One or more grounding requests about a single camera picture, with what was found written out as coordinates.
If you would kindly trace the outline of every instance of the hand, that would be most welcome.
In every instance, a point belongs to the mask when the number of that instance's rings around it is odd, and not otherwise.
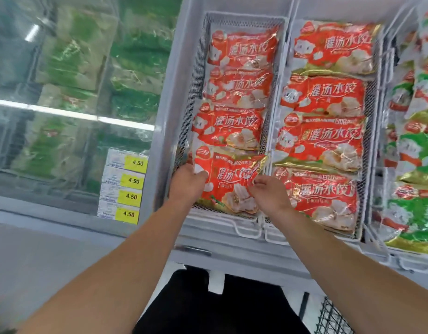
[[[178,200],[191,207],[200,198],[206,179],[208,179],[206,171],[194,174],[194,166],[184,164],[172,177],[169,199]]]
[[[256,200],[259,209],[270,218],[278,212],[294,210],[287,190],[275,177],[259,175],[254,179],[254,185],[249,186],[248,190]]]

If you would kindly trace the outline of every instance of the person's left arm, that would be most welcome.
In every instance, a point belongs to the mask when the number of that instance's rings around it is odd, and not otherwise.
[[[130,333],[160,279],[206,172],[174,175],[169,199],[119,247],[69,282],[22,326],[20,334]]]

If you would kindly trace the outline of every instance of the person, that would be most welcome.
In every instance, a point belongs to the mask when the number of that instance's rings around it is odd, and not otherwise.
[[[203,277],[206,276],[199,270],[195,270],[194,276],[201,276],[201,282],[176,279],[174,284],[182,289],[192,287],[199,290],[199,297],[185,292],[173,294],[168,298],[168,305],[161,303],[157,310],[155,302],[163,301],[160,293],[149,308],[155,309],[155,315],[148,320],[148,309],[138,321],[183,221],[203,191],[206,178],[205,172],[194,174],[191,165],[182,166],[172,179],[169,199],[163,206],[119,247],[50,298],[25,321],[19,333],[127,334],[134,327],[135,333],[252,333],[262,330],[305,333],[306,329],[299,320],[293,322],[292,314],[286,314],[286,318],[280,314],[278,305],[283,305],[283,302],[276,300],[278,296],[273,289],[263,288],[262,293],[269,291],[267,300],[262,295],[255,298],[238,292],[242,300],[229,298],[222,303],[217,298],[209,301],[206,293],[202,292],[206,284]],[[278,179],[257,176],[249,191],[356,333],[428,333],[426,289],[353,250],[295,211]],[[230,293],[227,289],[240,289],[242,283],[239,281],[230,288],[225,281],[224,294]],[[268,301],[273,297],[276,298],[274,302]],[[264,300],[264,304],[259,304],[260,300]],[[192,308],[194,313],[185,314],[187,305],[196,305],[198,309]],[[215,305],[225,307],[228,310],[226,315],[219,308],[215,309]],[[248,325],[241,327],[234,322],[237,317]]]

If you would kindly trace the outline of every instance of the price tag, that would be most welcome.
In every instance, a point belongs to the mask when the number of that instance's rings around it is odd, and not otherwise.
[[[123,221],[130,224],[138,224],[139,212],[128,210],[127,208],[118,207],[115,213],[115,220]]]
[[[120,190],[117,202],[119,202],[120,204],[139,207],[139,205],[141,204],[141,196],[142,193]]]
[[[121,175],[120,185],[130,187],[132,189],[142,190],[144,184],[144,176],[139,174],[135,176],[133,174],[123,173]]]
[[[129,154],[124,158],[124,168],[126,170],[146,173],[148,168],[148,158],[147,157],[135,157]]]

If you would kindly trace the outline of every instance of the person's right hand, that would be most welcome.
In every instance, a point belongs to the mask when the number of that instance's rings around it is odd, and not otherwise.
[[[248,190],[259,209],[270,218],[277,213],[294,210],[285,186],[275,177],[261,174],[254,179],[254,185],[249,186]]]

